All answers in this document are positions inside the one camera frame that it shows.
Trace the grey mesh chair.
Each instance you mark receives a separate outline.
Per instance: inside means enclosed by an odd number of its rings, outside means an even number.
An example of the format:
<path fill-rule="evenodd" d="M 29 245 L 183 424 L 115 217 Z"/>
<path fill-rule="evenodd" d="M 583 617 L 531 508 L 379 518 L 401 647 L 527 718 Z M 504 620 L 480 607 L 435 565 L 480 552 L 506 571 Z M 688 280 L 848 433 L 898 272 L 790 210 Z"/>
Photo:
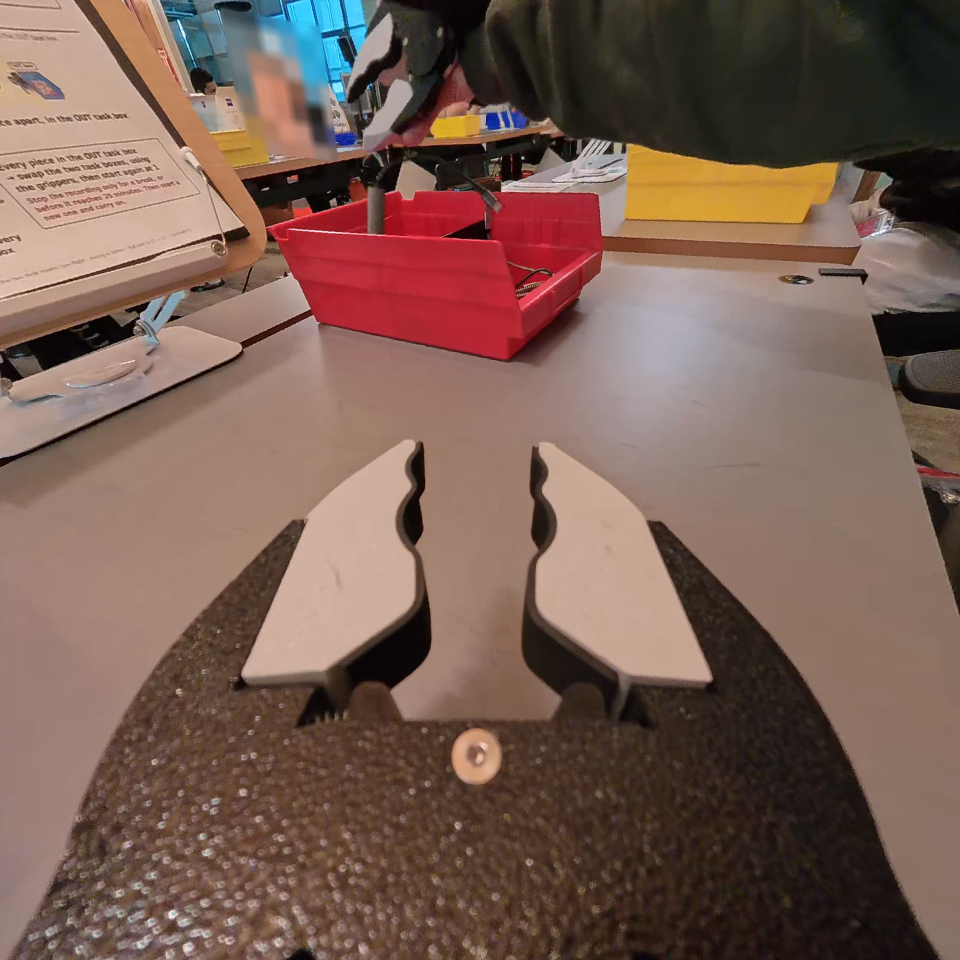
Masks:
<path fill-rule="evenodd" d="M 896 386 L 909 402 L 959 410 L 959 349 L 932 351 L 905 359 Z"/>

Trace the yellow plastic bin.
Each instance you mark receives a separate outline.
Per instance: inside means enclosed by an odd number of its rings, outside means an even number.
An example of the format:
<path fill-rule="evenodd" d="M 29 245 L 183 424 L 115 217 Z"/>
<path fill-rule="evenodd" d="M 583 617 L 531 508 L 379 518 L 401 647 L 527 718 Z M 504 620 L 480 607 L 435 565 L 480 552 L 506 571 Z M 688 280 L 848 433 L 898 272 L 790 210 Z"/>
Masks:
<path fill-rule="evenodd" d="M 264 139 L 245 128 L 212 131 L 210 136 L 235 169 L 270 162 Z"/>

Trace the red plastic bin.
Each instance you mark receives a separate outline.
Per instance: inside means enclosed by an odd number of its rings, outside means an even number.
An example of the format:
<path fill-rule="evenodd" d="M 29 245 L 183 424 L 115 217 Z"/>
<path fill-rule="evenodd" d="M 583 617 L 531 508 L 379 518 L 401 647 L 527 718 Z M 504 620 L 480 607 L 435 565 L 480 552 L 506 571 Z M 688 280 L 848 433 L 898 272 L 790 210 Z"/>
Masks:
<path fill-rule="evenodd" d="M 270 228 L 320 324 L 508 361 L 600 272 L 594 194 L 387 193 L 384 235 L 355 201 Z M 484 219 L 487 241 L 443 236 Z"/>

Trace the instruction sheet on stand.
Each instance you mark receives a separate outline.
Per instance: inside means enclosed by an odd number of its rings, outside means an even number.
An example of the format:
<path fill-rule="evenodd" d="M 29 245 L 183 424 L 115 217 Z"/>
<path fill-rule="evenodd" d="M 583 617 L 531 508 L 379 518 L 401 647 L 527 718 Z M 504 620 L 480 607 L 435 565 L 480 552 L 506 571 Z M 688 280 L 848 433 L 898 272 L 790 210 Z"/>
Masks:
<path fill-rule="evenodd" d="M 2 298 L 2 349 L 145 304 L 122 342 L 11 381 L 2 378 L 1 456 L 8 462 L 232 362 L 238 342 L 191 328 L 165 329 L 186 293 L 255 262 L 266 228 L 186 92 L 123 2 L 77 2 L 109 45 L 123 51 L 134 83 L 172 129 L 189 162 L 241 221 L 204 239 L 125 267 Z"/>

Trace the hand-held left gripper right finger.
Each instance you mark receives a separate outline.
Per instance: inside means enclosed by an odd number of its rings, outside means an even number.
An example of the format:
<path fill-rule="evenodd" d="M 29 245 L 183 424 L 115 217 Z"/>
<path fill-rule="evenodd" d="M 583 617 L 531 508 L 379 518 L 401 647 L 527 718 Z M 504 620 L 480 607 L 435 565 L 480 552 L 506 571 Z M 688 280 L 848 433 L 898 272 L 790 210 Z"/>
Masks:
<path fill-rule="evenodd" d="M 714 674 L 643 511 L 550 441 L 531 453 L 523 660 L 558 716 L 642 716 L 643 690 Z"/>

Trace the person's right forearm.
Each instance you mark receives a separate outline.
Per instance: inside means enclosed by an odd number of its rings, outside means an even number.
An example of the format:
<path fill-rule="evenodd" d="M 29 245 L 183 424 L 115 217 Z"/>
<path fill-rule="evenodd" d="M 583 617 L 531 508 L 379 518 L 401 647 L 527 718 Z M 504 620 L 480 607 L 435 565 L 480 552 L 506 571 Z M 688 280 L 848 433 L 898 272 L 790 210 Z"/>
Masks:
<path fill-rule="evenodd" d="M 957 1 L 451 2 L 479 101 L 766 167 L 953 148 Z"/>

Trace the white cardboard box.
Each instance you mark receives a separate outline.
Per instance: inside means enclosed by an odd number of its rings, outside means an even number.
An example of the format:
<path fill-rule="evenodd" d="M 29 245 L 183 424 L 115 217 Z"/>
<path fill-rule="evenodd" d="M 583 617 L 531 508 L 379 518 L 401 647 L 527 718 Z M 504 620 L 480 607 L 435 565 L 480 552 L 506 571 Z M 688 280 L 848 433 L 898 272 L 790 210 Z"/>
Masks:
<path fill-rule="evenodd" d="M 232 97 L 220 93 L 192 93 L 189 100 L 203 126 L 212 134 L 245 131 L 243 114 Z"/>

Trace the white cloth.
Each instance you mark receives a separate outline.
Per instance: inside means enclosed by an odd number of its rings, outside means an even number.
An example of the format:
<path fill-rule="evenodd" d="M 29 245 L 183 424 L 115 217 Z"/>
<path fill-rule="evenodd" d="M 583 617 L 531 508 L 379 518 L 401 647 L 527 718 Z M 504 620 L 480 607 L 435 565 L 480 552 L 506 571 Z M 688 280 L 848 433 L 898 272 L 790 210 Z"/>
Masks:
<path fill-rule="evenodd" d="M 874 315 L 959 309 L 959 235 L 942 226 L 901 222 L 862 240 L 853 266 L 867 274 Z"/>

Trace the grey wood-edged table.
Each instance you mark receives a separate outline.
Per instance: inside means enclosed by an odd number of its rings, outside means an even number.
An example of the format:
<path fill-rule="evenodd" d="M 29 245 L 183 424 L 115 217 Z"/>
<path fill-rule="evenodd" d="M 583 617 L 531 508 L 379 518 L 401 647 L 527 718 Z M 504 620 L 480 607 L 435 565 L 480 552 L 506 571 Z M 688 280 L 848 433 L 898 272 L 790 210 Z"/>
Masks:
<path fill-rule="evenodd" d="M 861 239 L 842 199 L 810 208 L 802 223 L 630 221 L 620 180 L 598 190 L 603 248 L 618 254 L 852 266 Z"/>

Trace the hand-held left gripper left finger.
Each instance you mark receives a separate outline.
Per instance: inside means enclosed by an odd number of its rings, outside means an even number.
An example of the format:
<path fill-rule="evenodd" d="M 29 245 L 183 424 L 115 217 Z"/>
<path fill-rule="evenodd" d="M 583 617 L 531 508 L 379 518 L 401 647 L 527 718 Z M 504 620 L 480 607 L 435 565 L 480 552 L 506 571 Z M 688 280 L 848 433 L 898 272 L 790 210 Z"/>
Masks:
<path fill-rule="evenodd" d="M 364 684 L 395 689 L 431 647 L 424 532 L 426 451 L 404 439 L 306 516 L 242 681 L 321 690 L 345 705 Z"/>

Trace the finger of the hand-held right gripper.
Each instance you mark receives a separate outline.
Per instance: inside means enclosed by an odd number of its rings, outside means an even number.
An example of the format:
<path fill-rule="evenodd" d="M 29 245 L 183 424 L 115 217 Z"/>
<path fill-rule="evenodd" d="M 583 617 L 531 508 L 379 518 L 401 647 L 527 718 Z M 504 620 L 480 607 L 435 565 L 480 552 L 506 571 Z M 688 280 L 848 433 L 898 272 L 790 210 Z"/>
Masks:
<path fill-rule="evenodd" d="M 378 83 L 386 89 L 407 81 L 407 67 L 399 15 L 376 15 L 358 48 L 346 83 L 346 101 L 355 103 L 364 91 Z"/>
<path fill-rule="evenodd" d="M 433 103 L 433 76 L 396 78 L 364 130 L 364 150 L 378 151 L 402 134 Z"/>

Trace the dark cloth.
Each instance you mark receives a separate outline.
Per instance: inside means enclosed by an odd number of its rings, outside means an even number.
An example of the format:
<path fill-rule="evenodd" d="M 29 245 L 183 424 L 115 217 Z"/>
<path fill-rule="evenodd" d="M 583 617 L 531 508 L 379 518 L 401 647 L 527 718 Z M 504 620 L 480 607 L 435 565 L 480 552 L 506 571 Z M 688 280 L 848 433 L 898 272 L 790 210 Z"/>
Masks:
<path fill-rule="evenodd" d="M 959 150 L 908 150 L 855 165 L 891 179 L 876 201 L 882 210 L 903 222 L 959 233 Z"/>

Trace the large yellow bin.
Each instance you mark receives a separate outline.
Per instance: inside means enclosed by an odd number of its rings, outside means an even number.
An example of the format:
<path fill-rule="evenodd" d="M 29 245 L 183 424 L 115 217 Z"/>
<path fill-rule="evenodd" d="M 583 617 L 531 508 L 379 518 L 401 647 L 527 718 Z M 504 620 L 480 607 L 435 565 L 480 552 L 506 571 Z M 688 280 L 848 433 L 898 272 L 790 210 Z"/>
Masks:
<path fill-rule="evenodd" d="M 772 169 L 628 145 L 625 219 L 798 225 L 830 198 L 838 168 Z"/>

